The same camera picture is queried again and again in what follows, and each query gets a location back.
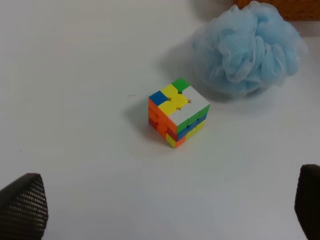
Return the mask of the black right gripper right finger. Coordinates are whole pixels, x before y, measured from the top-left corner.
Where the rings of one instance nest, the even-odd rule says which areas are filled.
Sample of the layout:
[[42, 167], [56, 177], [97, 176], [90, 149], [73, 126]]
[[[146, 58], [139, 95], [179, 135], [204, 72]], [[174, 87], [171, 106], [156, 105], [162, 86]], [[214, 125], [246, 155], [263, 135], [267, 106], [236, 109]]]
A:
[[320, 166], [305, 164], [300, 168], [294, 210], [308, 240], [320, 239]]

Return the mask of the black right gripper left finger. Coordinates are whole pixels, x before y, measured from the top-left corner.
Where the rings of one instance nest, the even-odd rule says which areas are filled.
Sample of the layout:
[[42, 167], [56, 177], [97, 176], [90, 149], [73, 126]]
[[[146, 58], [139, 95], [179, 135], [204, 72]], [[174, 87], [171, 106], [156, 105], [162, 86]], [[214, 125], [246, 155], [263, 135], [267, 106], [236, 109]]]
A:
[[44, 182], [26, 173], [0, 190], [0, 238], [40, 240], [49, 219]]

